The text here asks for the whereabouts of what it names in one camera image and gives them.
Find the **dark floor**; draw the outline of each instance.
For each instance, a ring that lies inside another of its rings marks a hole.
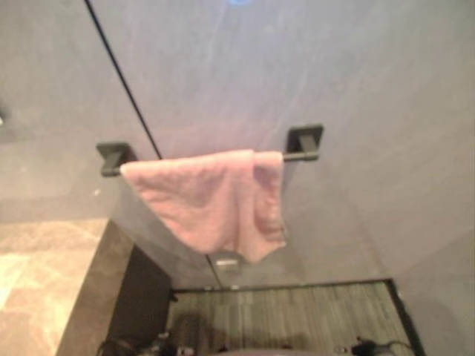
[[[334,355],[357,336],[408,343],[383,282],[266,291],[205,291],[177,295],[168,327],[177,345],[198,355],[229,349],[281,348]],[[394,346],[399,355],[411,355]]]

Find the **towel rack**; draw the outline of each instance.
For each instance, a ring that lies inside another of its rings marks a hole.
[[[290,128],[287,134],[284,162],[315,161],[324,127],[321,124]],[[120,175],[120,165],[137,160],[131,146],[126,142],[101,142],[96,145],[104,158],[101,167],[103,177]]]

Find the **wall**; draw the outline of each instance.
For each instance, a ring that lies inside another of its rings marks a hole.
[[[427,355],[475,354],[475,231],[396,276]]]

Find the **beige tile floor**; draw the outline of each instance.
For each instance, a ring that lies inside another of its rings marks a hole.
[[[0,356],[55,355],[106,224],[0,225]]]

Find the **pink towel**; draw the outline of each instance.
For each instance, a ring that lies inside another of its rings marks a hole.
[[[203,254],[236,251],[257,262],[284,246],[282,154],[230,151],[129,162],[128,184],[173,234]]]

